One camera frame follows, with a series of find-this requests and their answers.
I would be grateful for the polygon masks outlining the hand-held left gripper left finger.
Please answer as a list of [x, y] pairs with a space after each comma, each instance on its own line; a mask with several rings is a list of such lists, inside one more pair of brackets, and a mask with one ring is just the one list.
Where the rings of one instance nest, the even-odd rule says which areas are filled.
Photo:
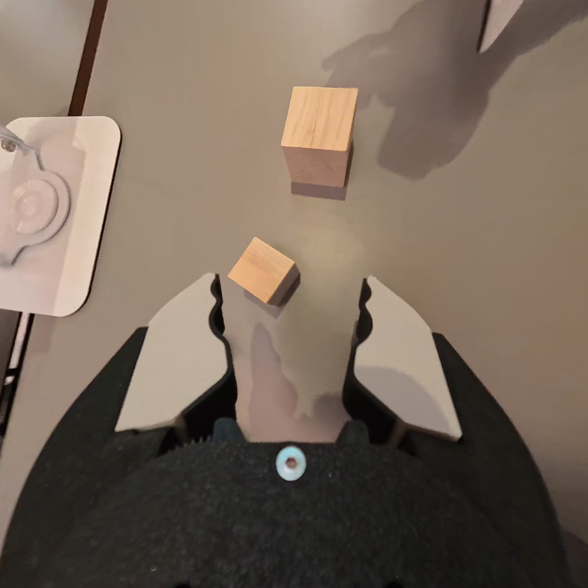
[[149, 321], [116, 432], [180, 428], [212, 435], [218, 419], [236, 419], [238, 388], [224, 336], [219, 275], [206, 273]]

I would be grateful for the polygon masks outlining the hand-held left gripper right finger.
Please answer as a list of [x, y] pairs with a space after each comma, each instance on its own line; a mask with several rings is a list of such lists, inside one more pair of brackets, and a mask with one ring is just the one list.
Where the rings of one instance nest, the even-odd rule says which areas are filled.
[[431, 328], [375, 276], [362, 282], [342, 401], [374, 445], [398, 425], [451, 442], [463, 434]]

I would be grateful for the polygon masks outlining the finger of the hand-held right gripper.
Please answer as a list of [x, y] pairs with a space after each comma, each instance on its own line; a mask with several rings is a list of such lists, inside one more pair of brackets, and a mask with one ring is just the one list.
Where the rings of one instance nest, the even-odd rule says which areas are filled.
[[510, 23], [524, 1], [485, 1], [476, 52], [486, 52]]

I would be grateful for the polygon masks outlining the medium natural wooden cube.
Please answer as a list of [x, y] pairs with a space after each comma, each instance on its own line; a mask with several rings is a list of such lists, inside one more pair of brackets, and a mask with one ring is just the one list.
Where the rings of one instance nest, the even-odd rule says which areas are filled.
[[257, 237], [228, 273], [230, 280], [271, 306], [282, 304], [299, 277], [293, 260]]

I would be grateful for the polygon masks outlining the large natural wooden cube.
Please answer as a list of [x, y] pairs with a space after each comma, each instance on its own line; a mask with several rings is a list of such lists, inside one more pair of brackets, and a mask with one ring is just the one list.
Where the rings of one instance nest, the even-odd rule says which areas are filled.
[[281, 140], [291, 182], [346, 186], [358, 94], [357, 88], [292, 89]]

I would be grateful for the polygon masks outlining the white mount plate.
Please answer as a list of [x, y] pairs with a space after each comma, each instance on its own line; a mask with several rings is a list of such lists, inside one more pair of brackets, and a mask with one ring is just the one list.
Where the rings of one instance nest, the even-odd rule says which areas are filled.
[[1, 310], [62, 318], [85, 304], [121, 142], [106, 116], [1, 127]]

